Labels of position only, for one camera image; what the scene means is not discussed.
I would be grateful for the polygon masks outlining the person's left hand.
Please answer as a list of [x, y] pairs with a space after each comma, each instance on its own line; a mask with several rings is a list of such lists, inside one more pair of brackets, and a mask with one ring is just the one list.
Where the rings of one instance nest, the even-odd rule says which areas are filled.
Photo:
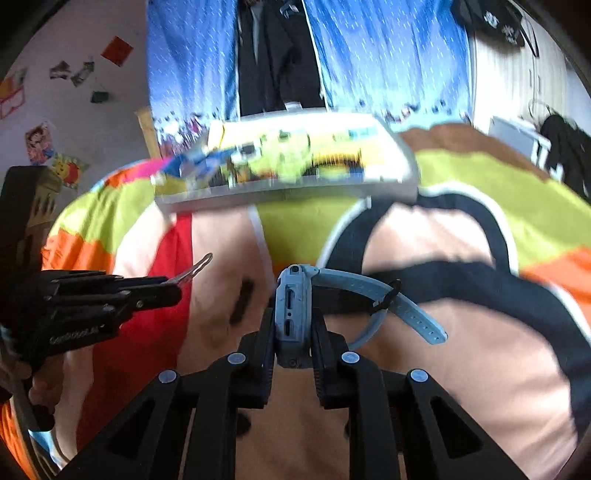
[[1, 388], [14, 395], [15, 380], [31, 380], [32, 386], [27, 391], [29, 402], [42, 406], [51, 415], [55, 413], [64, 382], [64, 356], [49, 357], [43, 365], [33, 373], [31, 367], [6, 355], [1, 356]]

